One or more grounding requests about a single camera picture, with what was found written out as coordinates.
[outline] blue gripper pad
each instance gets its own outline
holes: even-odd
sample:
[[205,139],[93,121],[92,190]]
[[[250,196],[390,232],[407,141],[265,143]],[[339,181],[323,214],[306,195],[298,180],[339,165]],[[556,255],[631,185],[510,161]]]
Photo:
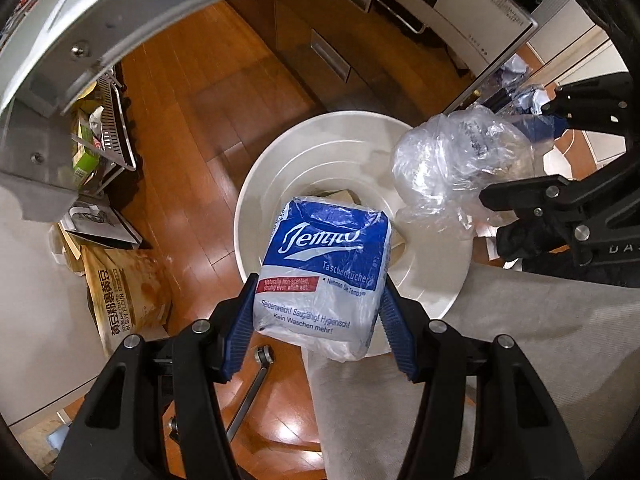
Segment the blue gripper pad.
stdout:
[[239,301],[240,307],[225,337],[225,357],[221,370],[227,381],[242,367],[246,349],[254,333],[254,296],[257,283],[258,275],[250,274],[240,295],[235,299]]
[[418,375],[415,341],[398,306],[398,302],[401,300],[402,298],[391,279],[387,277],[380,304],[380,319],[398,369],[405,373],[410,381],[413,381]]

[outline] beige fabric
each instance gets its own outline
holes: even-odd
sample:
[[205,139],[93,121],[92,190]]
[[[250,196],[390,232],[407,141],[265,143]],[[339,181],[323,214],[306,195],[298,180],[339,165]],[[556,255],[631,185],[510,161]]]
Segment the beige fabric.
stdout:
[[[463,335],[516,339],[558,405],[587,474],[640,406],[640,290],[473,264],[446,321]],[[422,387],[389,355],[341,364],[309,353],[305,365],[328,480],[395,479]],[[459,466],[467,456],[465,447]]]

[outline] drawer handle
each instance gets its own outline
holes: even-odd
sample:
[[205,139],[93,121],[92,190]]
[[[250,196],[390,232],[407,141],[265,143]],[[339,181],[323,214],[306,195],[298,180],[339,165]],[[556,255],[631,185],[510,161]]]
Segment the drawer handle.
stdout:
[[351,65],[314,28],[311,29],[310,46],[329,65],[329,68],[346,83],[351,71]]
[[402,16],[400,16],[400,14],[398,14],[397,12],[395,12],[391,7],[389,7],[385,2],[383,2],[382,0],[376,0],[381,6],[383,6],[388,12],[391,13],[391,15],[393,17],[395,17],[397,20],[399,20],[406,28],[408,28],[412,33],[414,34],[422,34],[426,29],[427,26],[423,23],[422,27],[420,28],[420,30],[416,29],[411,23],[409,23],[407,20],[405,20]]

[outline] crumpled plastic bag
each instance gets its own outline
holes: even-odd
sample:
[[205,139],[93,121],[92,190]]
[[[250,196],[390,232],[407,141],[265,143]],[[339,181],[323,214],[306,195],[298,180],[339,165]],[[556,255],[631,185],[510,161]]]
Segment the crumpled plastic bag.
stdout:
[[402,136],[392,173],[406,207],[399,221],[473,236],[476,224],[505,225],[513,214],[490,211],[478,195],[495,182],[534,176],[527,137],[483,106],[433,116]]
[[515,89],[511,94],[511,102],[497,112],[500,117],[533,114],[539,116],[542,107],[551,99],[542,85],[530,85]]

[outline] metal rack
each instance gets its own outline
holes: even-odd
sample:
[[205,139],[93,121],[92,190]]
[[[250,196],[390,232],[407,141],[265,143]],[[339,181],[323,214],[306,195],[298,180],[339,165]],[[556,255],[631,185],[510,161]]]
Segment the metal rack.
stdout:
[[104,107],[100,118],[102,148],[97,148],[75,134],[71,135],[75,142],[106,159],[106,164],[99,164],[89,177],[87,184],[80,189],[80,193],[90,196],[100,195],[104,188],[124,170],[136,171],[137,169],[122,105],[123,96],[120,93],[124,85],[118,81],[111,68],[98,78],[97,87],[102,93]]

